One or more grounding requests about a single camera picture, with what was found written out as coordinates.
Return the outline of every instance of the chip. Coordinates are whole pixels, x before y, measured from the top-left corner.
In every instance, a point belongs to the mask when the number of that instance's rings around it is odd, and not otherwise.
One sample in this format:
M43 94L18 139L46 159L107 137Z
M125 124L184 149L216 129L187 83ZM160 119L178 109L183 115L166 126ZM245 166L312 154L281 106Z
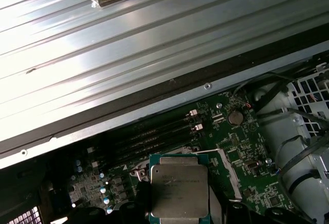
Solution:
M279 205L281 203L280 199L277 196L271 197L269 199L269 201L270 201L272 207L277 206L277 205Z
M251 191L251 189L245 189L244 191L243 191L243 195L245 196L245 197L250 197L251 195L252 195L252 191Z

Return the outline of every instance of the mounting screw hole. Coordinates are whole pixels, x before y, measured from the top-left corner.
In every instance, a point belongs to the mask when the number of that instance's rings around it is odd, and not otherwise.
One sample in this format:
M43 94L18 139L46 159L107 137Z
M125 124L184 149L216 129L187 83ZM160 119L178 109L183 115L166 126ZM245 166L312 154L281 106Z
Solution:
M211 83L206 83L205 84L205 89L211 89L212 88L212 84Z
M21 150L21 154L22 154L23 156L26 156L26 155L27 155L27 150Z

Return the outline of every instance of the screw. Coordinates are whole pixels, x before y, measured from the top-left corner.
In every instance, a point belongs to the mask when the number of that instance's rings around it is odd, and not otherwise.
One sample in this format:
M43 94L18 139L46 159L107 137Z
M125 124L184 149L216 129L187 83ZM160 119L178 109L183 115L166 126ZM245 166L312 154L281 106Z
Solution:
M211 89L212 88L212 84L211 83L206 83L205 84L205 89Z
M275 215L283 215L282 211L279 210L279 209L273 209L272 213L275 214Z
M27 156L27 150L21 150L22 156Z
M233 204L233 208L235 208L235 209L242 209L243 207L242 207L241 204L235 203L235 204Z

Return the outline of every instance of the motherboard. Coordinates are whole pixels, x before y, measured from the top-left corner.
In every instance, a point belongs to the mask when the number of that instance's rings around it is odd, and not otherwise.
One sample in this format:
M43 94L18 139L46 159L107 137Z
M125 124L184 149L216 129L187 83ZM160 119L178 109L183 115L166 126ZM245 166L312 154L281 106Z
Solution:
M207 154L215 193L222 191L259 214L293 208L279 189L273 156L245 95L217 94L75 146L66 181L73 207L110 213L114 205L134 199L138 182L150 180L150 154Z

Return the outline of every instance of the wire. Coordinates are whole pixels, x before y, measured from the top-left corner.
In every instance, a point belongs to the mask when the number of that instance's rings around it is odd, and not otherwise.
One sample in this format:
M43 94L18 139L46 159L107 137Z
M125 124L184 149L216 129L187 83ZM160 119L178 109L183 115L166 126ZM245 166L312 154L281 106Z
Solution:
M197 154L201 154L201 153L207 153L207 152L213 152L213 151L219 151L219 150L221 150L221 148L215 148L213 150L207 150L207 151L197 151L197 152L192 152L191 154L197 155Z
M293 138L289 138L289 139L283 141L283 142L279 145L279 147L277 148L277 151L276 151L276 155L275 155L275 164L276 164L276 167L277 167L277 168L279 168L279 165L278 165L278 158L279 158L279 154L280 154L280 151L282 150L282 148L283 148L286 144L288 144L288 143L290 143L290 142L294 142L294 141L296 141L296 140L299 139L299 138L300 138L300 139L303 141L303 143L304 143L304 138L303 138L303 136L301 136L301 135L297 135L297 136L294 136Z
M311 115L311 114L308 114L308 113L305 113L303 111L299 111L297 109L290 108L290 107L277 109L277 110L274 110L274 111L271 111L271 112L268 112L268 113L265 113L265 114L260 114L260 115L258 115L258 118L259 119L264 119L264 118L268 118L268 117L271 117L271 116L274 116L274 115L283 114L283 113L286 113L286 112L299 114L300 116L303 116L304 118L307 118L307 119L309 119L313 122L319 123L319 125L323 129L329 129L329 123L327 121L325 121L323 119L320 119L318 117L315 117L314 115Z
M319 179L320 178L320 173L318 170L313 169L310 170L309 173L304 174L302 176L300 176L299 178L297 178L289 187L289 194L292 194L294 192L294 190L296 189L296 187L301 183L304 182L306 179L310 179L310 178L314 178L314 179Z
M252 81L254 81L255 79L258 79L258 78L260 78L260 77L263 77L263 76L265 76L265 75L276 76L276 77L279 77L279 78L282 78L282 79L287 79L287 80L290 80L290 81L296 81L296 79L294 79L294 78L291 78L291 77L288 77L288 76L284 76L284 75L281 75L281 74L278 74L278 73L275 73L275 72L271 72L271 71L269 71L269 72L266 72L266 73L261 74L261 75L259 75L259 76L256 76L256 77L254 77L254 78L251 78L251 79L247 80L246 82L242 83L241 85L239 85L239 86L234 90L234 92L233 92L233 96L235 96L236 93L237 93L241 88L243 88L244 86L246 86L246 85L249 84L250 82L252 82Z
M294 207L302 213L305 219L307 219L309 222L314 223L314 221L299 207L299 205L292 199L287 187L285 186L283 182L283 176L295 165L297 165L299 162L301 162L305 157L309 156L310 154L314 153L316 150L318 150L320 147L325 146L329 142L329 132L326 132L322 138L320 138L318 141L316 141L314 144L310 145L306 149L304 149L302 152L300 152L298 155L294 156L291 160L289 160L283 168L281 168L280 174L278 175L278 182L279 186L281 187L283 193L289 198L289 200L292 202Z
M287 84L290 83L290 80L282 80L277 82L265 95L261 96L258 101L254 103L254 111L257 113L263 107L265 107L273 98L284 88L286 88Z

